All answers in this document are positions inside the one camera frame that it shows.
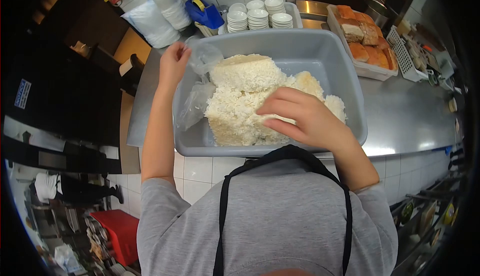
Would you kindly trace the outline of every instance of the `plastic bag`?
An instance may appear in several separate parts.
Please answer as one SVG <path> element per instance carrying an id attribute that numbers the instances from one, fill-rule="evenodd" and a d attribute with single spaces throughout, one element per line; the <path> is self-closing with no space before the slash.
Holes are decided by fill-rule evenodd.
<path id="1" fill-rule="evenodd" d="M 55 248 L 55 261 L 67 273 L 75 273 L 78 271 L 85 271 L 85 269 L 78 263 L 75 254 L 68 244 L 63 244 Z"/>
<path id="2" fill-rule="evenodd" d="M 213 67 L 223 60 L 222 52 L 212 44 L 202 43 L 195 36 L 185 40 L 185 46 L 186 48 L 191 48 L 188 64 L 196 74 L 202 77 L 202 81 L 206 83 L 208 79 L 204 80 L 203 76 L 212 71 Z"/>
<path id="3" fill-rule="evenodd" d="M 162 15 L 175 29 L 182 29 L 192 23 L 182 0 L 153 0 Z"/>
<path id="4" fill-rule="evenodd" d="M 186 131 L 204 116 L 207 110 L 207 100 L 212 98 L 217 89 L 208 79 L 208 73 L 217 63 L 223 60 L 222 52 L 215 46 L 201 43 L 198 38 L 190 37 L 185 41 L 185 46 L 191 48 L 191 56 L 188 60 L 190 67 L 200 75 L 201 81 L 197 81 L 185 101 L 183 110 L 177 119 L 177 127 Z"/>
<path id="5" fill-rule="evenodd" d="M 180 39 L 180 33 L 164 18 L 153 0 L 147 0 L 121 17 L 143 34 L 153 48 L 162 48 Z"/>

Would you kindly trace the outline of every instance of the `person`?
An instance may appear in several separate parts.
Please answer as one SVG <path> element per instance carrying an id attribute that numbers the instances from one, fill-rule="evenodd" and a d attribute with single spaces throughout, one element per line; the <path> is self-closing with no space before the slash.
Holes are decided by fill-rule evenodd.
<path id="1" fill-rule="evenodd" d="M 81 182 L 75 178 L 60 174 L 47 175 L 38 173 L 30 189 L 35 190 L 35 194 L 40 202 L 53 206 L 60 205 L 60 201 L 73 204 L 93 204 L 107 196 L 115 196 L 118 198 L 118 202 L 123 204 L 122 191 L 117 185 L 108 188 Z"/>
<path id="2" fill-rule="evenodd" d="M 379 176 L 350 129 L 316 97 L 281 87 L 266 127 L 333 153 L 339 179 L 292 145 L 247 161 L 194 205 L 173 179 L 172 98 L 190 49 L 160 59 L 141 159 L 137 249 L 150 275 L 389 275 L 398 237 Z"/>

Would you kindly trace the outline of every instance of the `notice sign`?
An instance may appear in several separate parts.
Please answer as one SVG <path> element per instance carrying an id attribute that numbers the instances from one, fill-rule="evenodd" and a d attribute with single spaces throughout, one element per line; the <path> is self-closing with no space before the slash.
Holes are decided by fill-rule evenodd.
<path id="1" fill-rule="evenodd" d="M 17 97 L 15 98 L 15 106 L 18 106 L 21 109 L 25 109 L 27 104 L 28 92 L 30 92 L 30 87 L 32 86 L 31 82 L 22 79 L 20 86 L 18 87 Z"/>

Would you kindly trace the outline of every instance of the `black apron strap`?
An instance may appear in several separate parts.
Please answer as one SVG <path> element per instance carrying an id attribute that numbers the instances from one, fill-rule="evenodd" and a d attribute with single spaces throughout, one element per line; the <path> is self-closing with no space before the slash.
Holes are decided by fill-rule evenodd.
<path id="1" fill-rule="evenodd" d="M 310 166 L 311 171 L 329 179 L 333 180 L 337 183 L 340 187 L 342 187 L 345 193 L 345 207 L 346 207 L 346 233 L 345 233 L 345 244 L 343 248 L 343 259 L 342 259 L 342 273 L 345 275 L 347 271 L 347 267 L 350 261 L 350 253 L 351 253 L 351 243 L 352 243 L 352 205 L 350 202 L 350 194 L 349 188 L 340 183 L 339 180 L 322 164 L 322 162 L 317 159 L 312 153 L 309 153 L 307 150 L 302 149 L 297 146 L 287 145 L 281 147 L 277 150 L 274 150 L 263 157 L 249 162 L 241 167 L 236 168 L 233 170 L 229 175 L 225 176 L 225 180 L 222 185 L 222 191 L 220 193 L 220 210 L 219 210 L 219 231 L 220 236 L 218 240 L 218 246 L 216 249 L 215 255 L 215 265 L 213 267 L 213 276 L 223 276 L 224 271 L 224 262 L 223 262 L 223 227 L 225 225 L 225 217 L 227 215 L 227 205 L 228 205 L 228 198 L 229 198 L 229 186 L 230 180 L 233 176 L 241 174 L 245 171 L 250 169 L 266 165 L 275 161 L 279 161 L 282 159 L 299 159 L 305 162 L 307 165 Z"/>

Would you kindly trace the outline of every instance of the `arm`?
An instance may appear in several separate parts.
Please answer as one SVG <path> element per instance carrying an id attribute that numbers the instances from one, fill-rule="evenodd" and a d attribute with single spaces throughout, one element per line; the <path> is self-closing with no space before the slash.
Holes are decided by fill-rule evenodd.
<path id="1" fill-rule="evenodd" d="M 380 181 L 350 128 L 315 96 L 291 87 L 280 87 L 265 100 L 257 114 L 277 114 L 295 120 L 296 125 L 279 119 L 268 119 L 263 124 L 298 142 L 330 150 L 340 180 L 351 191 Z"/>
<path id="2" fill-rule="evenodd" d="M 191 49 L 183 51 L 183 48 L 183 43 L 175 42 L 160 59 L 158 87 L 153 97 L 141 154 L 142 183 L 150 178 L 163 178 L 175 186 L 172 100 L 192 52 Z"/>

